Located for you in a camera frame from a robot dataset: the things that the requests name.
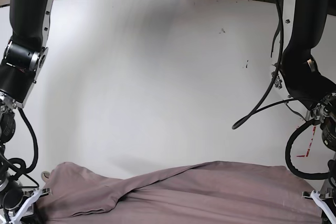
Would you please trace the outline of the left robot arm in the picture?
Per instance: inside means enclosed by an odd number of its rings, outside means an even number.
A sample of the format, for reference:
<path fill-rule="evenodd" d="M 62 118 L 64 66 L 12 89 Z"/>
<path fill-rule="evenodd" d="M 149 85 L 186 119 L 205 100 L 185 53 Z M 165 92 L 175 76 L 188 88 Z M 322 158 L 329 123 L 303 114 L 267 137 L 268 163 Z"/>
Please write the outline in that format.
<path fill-rule="evenodd" d="M 327 19 L 329 0 L 274 0 L 278 26 L 272 50 L 278 58 L 271 67 L 269 88 L 279 89 L 284 104 L 300 102 L 306 109 L 304 123 L 290 136 L 285 148 L 285 162 L 297 177 L 327 180 L 331 189 L 325 194 L 304 192 L 322 210 L 323 223 L 335 223 L 335 160 L 328 161 L 326 173 L 305 173 L 291 160 L 297 137 L 311 126 L 320 126 L 323 144 L 335 150 L 335 83 L 324 77 L 311 51 L 320 42 Z"/>

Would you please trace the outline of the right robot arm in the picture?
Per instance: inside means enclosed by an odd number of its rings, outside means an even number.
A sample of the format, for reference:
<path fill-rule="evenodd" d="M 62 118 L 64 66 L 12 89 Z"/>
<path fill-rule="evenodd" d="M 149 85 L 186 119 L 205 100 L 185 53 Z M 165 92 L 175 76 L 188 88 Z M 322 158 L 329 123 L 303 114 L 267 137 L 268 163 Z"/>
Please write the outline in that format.
<path fill-rule="evenodd" d="M 23 108 L 44 65 L 54 0 L 10 0 L 12 36 L 1 60 L 1 215 L 2 223 L 43 223 L 37 200 L 50 194 L 29 176 L 38 162 L 35 132 Z M 18 111 L 33 139 L 33 160 L 6 158 L 5 145 L 16 130 Z"/>

